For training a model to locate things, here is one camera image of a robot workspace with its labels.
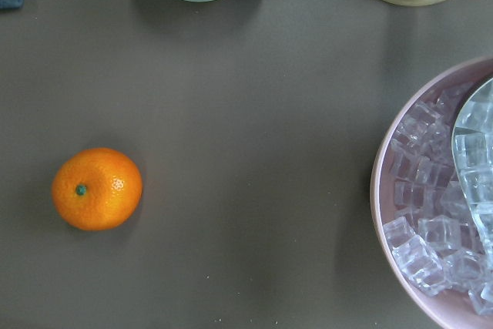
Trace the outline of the metal ice scoop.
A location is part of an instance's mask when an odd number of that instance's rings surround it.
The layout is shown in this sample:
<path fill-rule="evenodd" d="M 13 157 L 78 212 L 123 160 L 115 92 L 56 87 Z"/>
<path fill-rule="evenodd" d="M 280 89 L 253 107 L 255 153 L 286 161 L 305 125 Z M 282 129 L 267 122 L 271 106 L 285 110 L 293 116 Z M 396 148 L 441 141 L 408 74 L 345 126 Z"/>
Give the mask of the metal ice scoop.
<path fill-rule="evenodd" d="M 492 247 L 492 79 L 475 88 L 456 116 L 451 150 L 465 200 L 485 249 Z"/>

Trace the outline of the orange mandarin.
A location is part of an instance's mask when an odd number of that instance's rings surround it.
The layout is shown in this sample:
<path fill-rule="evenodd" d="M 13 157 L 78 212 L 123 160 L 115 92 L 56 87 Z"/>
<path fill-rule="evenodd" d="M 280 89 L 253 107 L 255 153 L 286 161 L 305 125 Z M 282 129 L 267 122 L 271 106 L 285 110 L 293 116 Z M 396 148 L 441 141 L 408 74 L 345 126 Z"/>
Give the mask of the orange mandarin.
<path fill-rule="evenodd" d="M 110 230 L 136 211 L 143 193 L 137 165 L 110 148 L 85 149 L 57 171 L 51 194 L 59 216 L 86 231 Z"/>

